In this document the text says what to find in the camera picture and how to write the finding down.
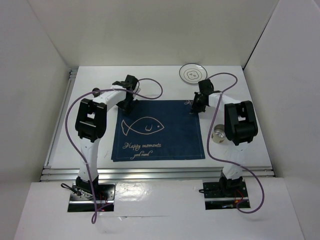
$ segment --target wall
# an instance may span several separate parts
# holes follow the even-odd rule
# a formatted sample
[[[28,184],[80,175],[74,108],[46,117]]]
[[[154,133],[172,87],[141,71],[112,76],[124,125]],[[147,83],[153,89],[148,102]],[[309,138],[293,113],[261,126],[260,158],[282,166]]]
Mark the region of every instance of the wall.
[[[38,181],[68,69],[26,0],[0,1],[0,233],[13,239]]]
[[[319,239],[320,9],[313,0],[279,1],[244,73],[304,236]]]
[[[70,66],[244,66],[278,2],[28,1]]]

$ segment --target purple cable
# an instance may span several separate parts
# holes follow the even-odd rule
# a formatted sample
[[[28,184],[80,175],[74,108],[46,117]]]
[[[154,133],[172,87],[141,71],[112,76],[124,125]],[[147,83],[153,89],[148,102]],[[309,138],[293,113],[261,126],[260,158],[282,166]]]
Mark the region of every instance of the purple cable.
[[[217,74],[214,74],[214,75],[208,77],[207,79],[213,78],[213,77],[218,76],[218,75],[230,75],[230,76],[232,76],[232,77],[235,78],[235,83],[232,84],[231,86],[227,87],[227,88],[226,88],[225,90],[223,90],[223,91],[221,92],[221,94],[220,94],[220,97],[219,97],[219,100],[218,100],[216,109],[215,109],[215,111],[214,111],[214,115],[213,115],[213,119],[212,119],[212,122],[211,122],[211,125],[210,125],[210,129],[209,129],[209,132],[208,132],[208,137],[207,137],[207,140],[206,140],[206,150],[207,150],[207,153],[208,153],[208,155],[210,156],[210,158],[212,158],[213,160],[216,160],[216,161],[221,162],[221,163],[227,163],[227,164],[236,165],[236,166],[238,166],[238,167],[240,167],[240,168],[248,171],[249,173],[251,173],[252,176],[254,176],[254,178],[257,180],[258,184],[260,185],[261,192],[262,192],[262,200],[261,200],[260,205],[259,205],[256,209],[254,209],[254,210],[252,210],[252,211],[243,211],[243,210],[241,210],[241,209],[239,208],[239,204],[240,204],[242,201],[238,202],[238,203],[235,205],[236,209],[238,209],[241,213],[244,213],[244,214],[253,214],[253,213],[257,212],[257,211],[262,207],[262,205],[263,205],[264,202],[265,202],[265,190],[264,190],[264,187],[262,186],[259,178],[255,175],[255,173],[254,173],[253,171],[251,171],[251,170],[248,169],[247,167],[242,166],[241,164],[239,164],[239,163],[237,163],[237,162],[234,162],[234,161],[228,161],[228,160],[222,160],[222,159],[216,158],[216,157],[212,156],[211,153],[210,153],[210,149],[209,149],[210,134],[211,134],[211,132],[212,132],[212,129],[213,129],[215,120],[216,120],[216,118],[217,118],[219,106],[220,106],[220,103],[221,103],[221,100],[222,100],[222,95],[223,95],[227,90],[229,90],[229,89],[232,88],[234,85],[236,85],[237,82],[238,82],[238,78],[237,78],[235,75],[233,75],[232,73],[228,73],[228,72],[220,72],[220,73],[217,73]]]
[[[82,152],[77,148],[77,146],[75,145],[75,143],[72,141],[71,137],[70,137],[70,133],[69,133],[69,130],[68,130],[68,118],[69,118],[69,114],[71,112],[71,109],[74,107],[74,105],[79,101],[81,100],[82,98],[88,96],[88,95],[91,95],[91,94],[95,94],[95,93],[101,93],[101,92],[111,92],[111,91],[124,91],[124,92],[127,92],[127,93],[131,93],[133,95],[137,95],[139,97],[142,97],[144,99],[149,99],[149,100],[154,100],[154,99],[158,99],[162,96],[163,92],[164,92],[164,89],[163,87],[161,86],[161,84],[152,79],[152,78],[142,78],[142,79],[139,79],[138,81],[143,81],[143,80],[150,80],[150,81],[153,81],[155,83],[157,83],[160,88],[161,88],[161,93],[159,96],[156,96],[156,97],[148,97],[148,96],[143,96],[143,95],[140,95],[136,92],[133,92],[133,91],[130,91],[130,90],[126,90],[126,89],[123,89],[123,88],[114,88],[114,89],[103,89],[103,90],[97,90],[97,91],[91,91],[91,92],[87,92],[86,94],[83,94],[81,95],[80,97],[78,97],[73,103],[71,103],[68,111],[66,112],[66,115],[65,115],[65,121],[64,121],[64,127],[65,127],[65,133],[66,133],[66,136],[67,138],[69,139],[71,145],[74,147],[74,149],[78,152],[78,154],[80,154],[80,156],[82,157],[83,161],[85,162],[85,166],[86,166],[86,170],[88,171],[88,176],[89,176],[89,182],[90,182],[90,187],[91,187],[91,190],[92,190],[92,196],[93,196],[93,204],[94,204],[94,214],[92,215],[92,218],[91,218],[91,223],[92,224],[95,224],[96,223],[96,220],[97,220],[97,215],[98,215],[98,212],[105,208],[106,206],[110,205],[111,203],[109,204],[105,204],[103,205],[102,207],[98,208],[97,206],[97,199],[96,199],[96,194],[95,194],[95,190],[94,190],[94,185],[93,185],[93,180],[92,180],[92,177],[91,177],[91,173],[90,173],[90,169],[89,169],[89,164],[88,164],[88,161],[86,159],[86,157],[82,154]]]

